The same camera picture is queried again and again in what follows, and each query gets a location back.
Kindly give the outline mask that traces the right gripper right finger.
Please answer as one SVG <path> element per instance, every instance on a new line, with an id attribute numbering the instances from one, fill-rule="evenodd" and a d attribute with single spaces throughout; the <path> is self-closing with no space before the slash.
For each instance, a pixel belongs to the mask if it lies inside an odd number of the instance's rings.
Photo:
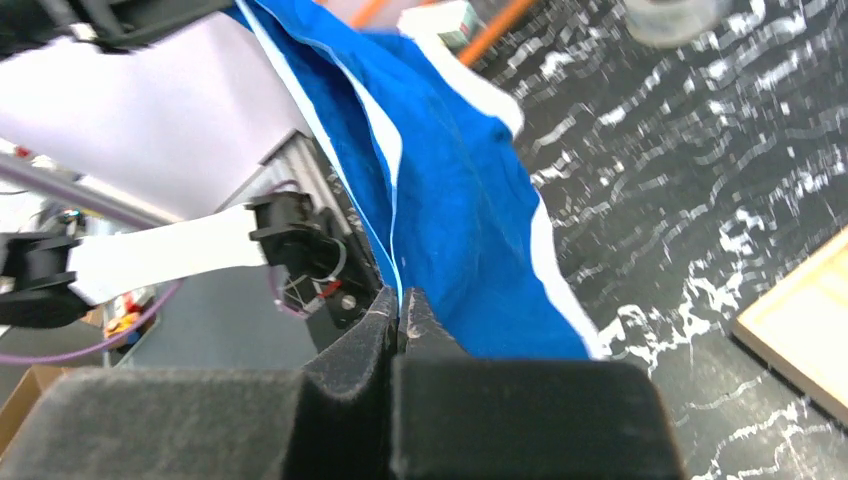
<path id="1" fill-rule="evenodd" d="M 406 291 L 391 374 L 395 479 L 682 479 L 669 415 L 622 362 L 485 360 Z"/>

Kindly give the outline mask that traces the blue underwear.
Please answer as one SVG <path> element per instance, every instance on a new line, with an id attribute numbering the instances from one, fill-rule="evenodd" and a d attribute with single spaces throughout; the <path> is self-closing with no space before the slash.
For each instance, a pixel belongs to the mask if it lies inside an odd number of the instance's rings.
<path id="1" fill-rule="evenodd" d="M 421 289 L 485 358 L 600 359 L 513 140 L 516 101 L 435 40 L 350 28 L 311 1 L 238 1 L 360 216 L 383 280 Z"/>

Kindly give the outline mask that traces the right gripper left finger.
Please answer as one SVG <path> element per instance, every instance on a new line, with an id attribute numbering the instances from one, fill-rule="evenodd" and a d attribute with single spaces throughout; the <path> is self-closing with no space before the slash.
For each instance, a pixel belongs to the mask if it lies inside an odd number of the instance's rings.
<path id="1" fill-rule="evenodd" d="M 397 298 L 293 370 L 78 369 L 35 403 L 5 479 L 385 479 Z"/>

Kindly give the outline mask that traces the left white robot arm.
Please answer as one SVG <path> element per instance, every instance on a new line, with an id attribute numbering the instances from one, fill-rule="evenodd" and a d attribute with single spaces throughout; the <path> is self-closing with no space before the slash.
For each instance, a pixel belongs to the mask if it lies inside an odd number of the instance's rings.
<path id="1" fill-rule="evenodd" d="M 1 323 L 59 328 L 123 293 L 236 267 L 283 267 L 293 280 L 324 285 L 331 305 L 353 297 L 359 312 L 378 281 L 357 239 L 332 231 L 332 219 L 310 195 L 282 191 L 132 233 L 4 233 L 1 275 L 12 286 L 1 296 Z"/>

